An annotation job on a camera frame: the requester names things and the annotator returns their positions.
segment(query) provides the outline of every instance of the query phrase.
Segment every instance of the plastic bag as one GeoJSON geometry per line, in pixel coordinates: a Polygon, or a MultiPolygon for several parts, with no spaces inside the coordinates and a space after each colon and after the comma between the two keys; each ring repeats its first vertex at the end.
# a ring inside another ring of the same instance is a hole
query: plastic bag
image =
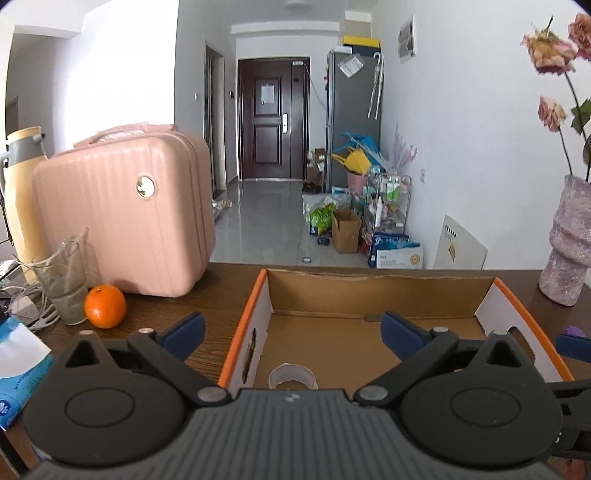
{"type": "Polygon", "coordinates": [[[310,235],[321,236],[332,226],[332,212],[343,208],[351,208],[350,193],[318,193],[303,194],[304,200],[304,220],[306,226],[310,229],[310,235]],[[323,210],[328,205],[332,210],[323,210]],[[314,223],[310,221],[314,213],[314,223]]]}
{"type": "Polygon", "coordinates": [[[332,212],[336,210],[333,203],[317,208],[310,214],[310,233],[322,236],[332,226],[332,212]]]}
{"type": "Polygon", "coordinates": [[[305,193],[302,195],[304,205],[304,220],[306,225],[310,225],[310,214],[314,210],[328,205],[333,204],[335,210],[343,208],[351,208],[351,194],[350,193],[305,193]]]}

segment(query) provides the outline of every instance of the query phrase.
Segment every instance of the brown door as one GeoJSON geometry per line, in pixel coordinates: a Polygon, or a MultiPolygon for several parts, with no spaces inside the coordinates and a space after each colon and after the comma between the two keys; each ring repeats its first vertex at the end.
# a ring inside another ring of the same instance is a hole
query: brown door
{"type": "Polygon", "coordinates": [[[303,178],[309,88],[304,62],[239,62],[243,178],[303,178]]]}

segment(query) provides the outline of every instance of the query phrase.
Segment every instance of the pink bucket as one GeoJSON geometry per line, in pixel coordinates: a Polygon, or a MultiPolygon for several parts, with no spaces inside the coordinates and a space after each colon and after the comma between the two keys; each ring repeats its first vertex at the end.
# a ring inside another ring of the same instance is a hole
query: pink bucket
{"type": "Polygon", "coordinates": [[[347,186],[356,195],[363,196],[363,187],[368,184],[368,178],[365,175],[356,175],[347,172],[347,186]]]}

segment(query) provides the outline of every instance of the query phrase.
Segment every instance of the cardboard package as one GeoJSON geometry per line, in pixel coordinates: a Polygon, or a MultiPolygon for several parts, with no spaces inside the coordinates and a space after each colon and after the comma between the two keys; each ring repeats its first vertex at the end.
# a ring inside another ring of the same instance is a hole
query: cardboard package
{"type": "Polygon", "coordinates": [[[326,149],[325,148],[315,148],[314,149],[314,164],[319,165],[326,161],[326,149]]]}
{"type": "Polygon", "coordinates": [[[398,250],[378,250],[376,253],[376,268],[408,270],[423,267],[423,246],[414,248],[399,248],[398,250]]]}
{"type": "Polygon", "coordinates": [[[323,173],[318,169],[317,165],[308,165],[306,169],[306,181],[317,187],[322,187],[323,173]]]}
{"type": "Polygon", "coordinates": [[[351,209],[336,210],[333,219],[333,245],[340,254],[355,254],[359,247],[361,219],[351,209]]]}
{"type": "Polygon", "coordinates": [[[461,338],[519,331],[547,382],[573,377],[549,338],[498,278],[411,278],[261,270],[219,377],[236,395],[268,388],[284,363],[312,371],[318,387],[349,396],[400,360],[382,341],[380,319],[397,312],[425,330],[446,326],[461,338]]]}
{"type": "Polygon", "coordinates": [[[315,148],[312,162],[306,168],[306,181],[317,187],[324,184],[324,161],[326,160],[326,149],[315,148]]]}

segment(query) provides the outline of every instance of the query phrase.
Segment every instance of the wooden table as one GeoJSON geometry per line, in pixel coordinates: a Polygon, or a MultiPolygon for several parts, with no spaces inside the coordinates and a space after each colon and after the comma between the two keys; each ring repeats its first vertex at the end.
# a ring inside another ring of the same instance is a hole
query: wooden table
{"type": "MultiPolygon", "coordinates": [[[[360,273],[364,275],[384,275],[383,270],[361,270],[351,268],[298,268],[281,267],[289,270],[307,270],[311,272],[360,273]]],[[[261,267],[259,265],[212,264],[202,280],[186,296],[180,299],[164,299],[127,295],[128,313],[125,321],[112,330],[100,330],[99,335],[105,339],[125,338],[141,327],[152,327],[164,330],[190,312],[198,311],[205,315],[207,333],[201,347],[187,360],[187,364],[202,374],[217,380],[222,369],[223,360],[242,309],[251,292],[261,267]]],[[[507,286],[519,297],[524,306],[534,316],[548,336],[554,340],[566,327],[573,325],[591,333],[591,289],[585,287],[579,302],[571,308],[561,307],[548,300],[538,289],[539,271],[397,271],[396,274],[418,277],[500,277],[507,286]]],[[[68,344],[72,336],[79,330],[88,329],[91,325],[85,322],[75,327],[59,323],[52,329],[43,331],[41,338],[59,354],[68,344]]],[[[573,375],[577,379],[591,378],[591,365],[572,359],[565,359],[573,375]]],[[[26,437],[22,422],[18,421],[8,436],[27,465],[33,466],[37,458],[26,437]]],[[[8,467],[0,460],[0,479],[14,478],[8,467]]]]}

